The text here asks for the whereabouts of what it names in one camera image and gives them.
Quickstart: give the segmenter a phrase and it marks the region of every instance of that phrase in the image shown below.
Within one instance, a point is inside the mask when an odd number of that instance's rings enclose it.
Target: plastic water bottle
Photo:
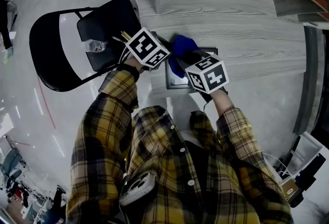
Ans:
[[[84,42],[84,47],[87,52],[102,52],[105,50],[106,42],[87,40]]]

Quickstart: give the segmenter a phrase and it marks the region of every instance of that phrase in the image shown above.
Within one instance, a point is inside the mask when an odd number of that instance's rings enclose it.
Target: plaid shirt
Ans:
[[[191,131],[209,154],[206,191],[201,192],[191,154],[168,112],[149,107],[132,120],[137,87],[129,71],[110,72],[100,92],[78,130],[67,223],[113,219],[123,173],[131,183],[146,170],[157,179],[156,192],[139,203],[142,223],[293,222],[240,109],[218,119],[217,133],[205,113],[191,114]]]

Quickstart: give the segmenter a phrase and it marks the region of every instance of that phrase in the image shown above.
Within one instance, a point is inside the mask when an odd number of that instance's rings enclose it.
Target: blue cloth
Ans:
[[[172,55],[169,58],[169,64],[173,73],[175,73],[178,77],[184,78],[185,72],[181,68],[181,66],[177,63],[176,58],[184,58],[185,54],[188,52],[192,52],[193,50],[199,50],[195,41],[187,38],[183,35],[178,35],[175,41],[171,45]]]

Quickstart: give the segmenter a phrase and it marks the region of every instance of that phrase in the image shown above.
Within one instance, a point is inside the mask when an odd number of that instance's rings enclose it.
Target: shirt button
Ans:
[[[187,182],[187,185],[194,185],[195,181],[194,180],[189,180],[189,182]]]

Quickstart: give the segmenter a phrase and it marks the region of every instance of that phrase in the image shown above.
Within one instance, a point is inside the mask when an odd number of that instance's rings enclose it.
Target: black folding chair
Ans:
[[[92,11],[85,17],[80,12]],[[87,52],[92,68],[97,73],[80,79],[68,62],[61,44],[59,19],[61,14],[75,13],[82,41],[106,41],[104,52]],[[99,8],[70,9],[48,13],[40,17],[30,31],[30,50],[41,81],[55,91],[69,91],[117,67],[124,44],[111,36],[121,37],[120,31],[131,36],[140,30],[138,18],[129,0],[112,0]]]

